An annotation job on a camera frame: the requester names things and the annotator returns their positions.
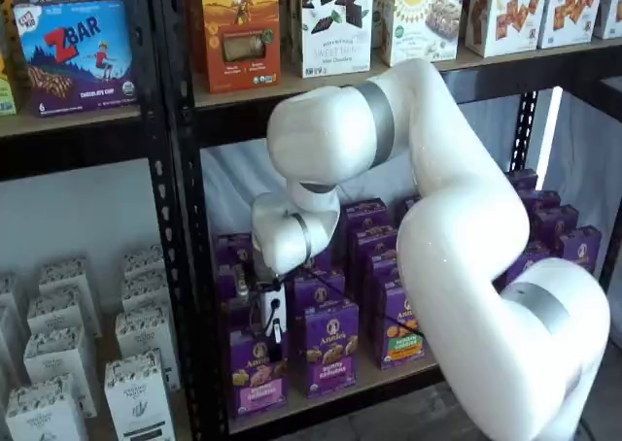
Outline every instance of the simple mills crackers box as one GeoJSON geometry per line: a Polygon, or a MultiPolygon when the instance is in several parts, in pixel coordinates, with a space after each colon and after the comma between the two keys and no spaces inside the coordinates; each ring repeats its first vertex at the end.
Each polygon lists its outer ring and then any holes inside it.
{"type": "Polygon", "coordinates": [[[466,46],[484,57],[536,48],[544,0],[470,0],[466,46]]]}

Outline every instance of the white carton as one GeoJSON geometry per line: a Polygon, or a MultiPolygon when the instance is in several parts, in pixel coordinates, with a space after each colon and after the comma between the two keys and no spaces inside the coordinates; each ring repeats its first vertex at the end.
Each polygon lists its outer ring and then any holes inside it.
{"type": "Polygon", "coordinates": [[[601,0],[594,36],[604,40],[622,36],[622,0],[601,0]]]}
{"type": "Polygon", "coordinates": [[[462,0],[384,0],[382,58],[391,66],[455,59],[461,13],[462,0]]]}
{"type": "Polygon", "coordinates": [[[372,1],[299,1],[303,78],[369,70],[372,1]]]}
{"type": "Polygon", "coordinates": [[[6,420],[16,441],[88,439],[71,375],[57,376],[28,388],[13,390],[6,420]]]}
{"type": "Polygon", "coordinates": [[[89,339],[81,326],[33,334],[23,359],[33,383],[71,374],[76,384],[78,404],[85,417],[92,418],[99,410],[101,389],[89,339]]]}
{"type": "Polygon", "coordinates": [[[465,44],[484,57],[532,51],[543,12],[544,0],[470,0],[465,44]]]}
{"type": "Polygon", "coordinates": [[[40,293],[52,292],[65,286],[78,287],[81,306],[85,313],[86,331],[95,337],[101,337],[101,311],[97,290],[91,289],[88,283],[85,258],[64,259],[43,267],[39,280],[40,293]]]}
{"type": "Polygon", "coordinates": [[[601,0],[546,0],[537,45],[589,43],[601,0]]]}
{"type": "Polygon", "coordinates": [[[123,358],[159,349],[164,378],[170,390],[178,390],[179,364],[169,312],[161,306],[144,307],[117,316],[117,340],[123,358]]]}
{"type": "Polygon", "coordinates": [[[108,363],[104,391],[120,441],[175,440],[158,351],[108,363]]]}
{"type": "Polygon", "coordinates": [[[80,291],[76,286],[67,286],[39,295],[30,301],[28,307],[30,332],[37,334],[65,327],[84,327],[80,303],[80,291]]]}

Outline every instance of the purple box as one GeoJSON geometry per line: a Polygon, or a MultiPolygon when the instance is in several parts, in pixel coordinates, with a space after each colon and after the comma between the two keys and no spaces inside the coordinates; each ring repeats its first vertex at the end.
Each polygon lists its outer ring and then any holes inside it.
{"type": "Polygon", "coordinates": [[[418,329],[406,293],[397,277],[378,284],[372,342],[381,369],[401,365],[425,354],[423,338],[409,328],[418,329]]]}
{"type": "Polygon", "coordinates": [[[359,307],[350,300],[308,308],[304,317],[305,392],[327,394],[357,382],[359,307]]]}
{"type": "MultiPolygon", "coordinates": [[[[267,339],[241,330],[229,334],[229,369],[235,416],[255,414],[287,403],[288,360],[272,363],[267,339]]],[[[288,333],[282,335],[283,355],[287,355],[288,333]]]]}
{"type": "Polygon", "coordinates": [[[560,235],[576,228],[578,218],[579,212],[571,205],[537,210],[532,217],[532,233],[552,247],[560,235]]]}
{"type": "Polygon", "coordinates": [[[554,254],[593,273],[600,246],[601,232],[593,225],[586,225],[560,235],[555,242],[554,254]]]}
{"type": "Polygon", "coordinates": [[[537,174],[534,169],[520,169],[508,171],[505,176],[517,190],[534,190],[537,184],[537,174]]]}

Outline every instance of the crackers box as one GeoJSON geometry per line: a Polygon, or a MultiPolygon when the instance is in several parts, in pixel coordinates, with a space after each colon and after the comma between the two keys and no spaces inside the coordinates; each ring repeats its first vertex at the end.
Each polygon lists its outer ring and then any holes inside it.
{"type": "Polygon", "coordinates": [[[622,0],[601,0],[594,36],[607,40],[622,36],[622,0]]]}
{"type": "Polygon", "coordinates": [[[101,389],[95,373],[94,348],[81,326],[33,334],[28,340],[23,361],[33,383],[54,376],[74,377],[78,404],[87,418],[97,416],[101,389]]]}
{"type": "Polygon", "coordinates": [[[462,0],[384,0],[382,58],[455,59],[462,8],[462,0]]]}
{"type": "Polygon", "coordinates": [[[589,43],[601,0],[546,0],[540,48],[589,43]]]}
{"type": "Polygon", "coordinates": [[[39,116],[136,101],[122,0],[19,4],[14,13],[39,116]]]}
{"type": "Polygon", "coordinates": [[[15,440],[88,439],[74,378],[69,374],[11,391],[7,425],[15,440]]]}
{"type": "Polygon", "coordinates": [[[465,44],[489,57],[532,51],[544,0],[470,0],[465,44]]]}
{"type": "Polygon", "coordinates": [[[279,0],[202,0],[212,93],[276,85],[279,0]]]}
{"type": "Polygon", "coordinates": [[[325,302],[305,311],[300,352],[304,355],[305,392],[327,394],[357,382],[359,307],[348,299],[325,302]]]}
{"type": "Polygon", "coordinates": [[[119,439],[175,440],[162,375],[158,351],[106,364],[104,391],[119,439]]]}
{"type": "Polygon", "coordinates": [[[101,310],[97,290],[91,288],[86,258],[74,257],[46,264],[39,278],[39,292],[47,293],[65,286],[77,286],[85,313],[85,328],[94,337],[101,337],[101,310]]]}

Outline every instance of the carton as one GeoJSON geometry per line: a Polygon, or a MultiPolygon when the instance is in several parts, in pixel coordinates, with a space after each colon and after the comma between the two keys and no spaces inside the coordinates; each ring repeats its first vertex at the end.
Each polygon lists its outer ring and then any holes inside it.
{"type": "Polygon", "coordinates": [[[7,425],[14,440],[87,441],[71,375],[12,390],[7,425]]]}
{"type": "Polygon", "coordinates": [[[455,59],[462,9],[462,0],[384,0],[382,58],[390,66],[455,59]]]}
{"type": "Polygon", "coordinates": [[[162,375],[158,351],[106,364],[104,391],[119,439],[175,440],[162,375]]]}

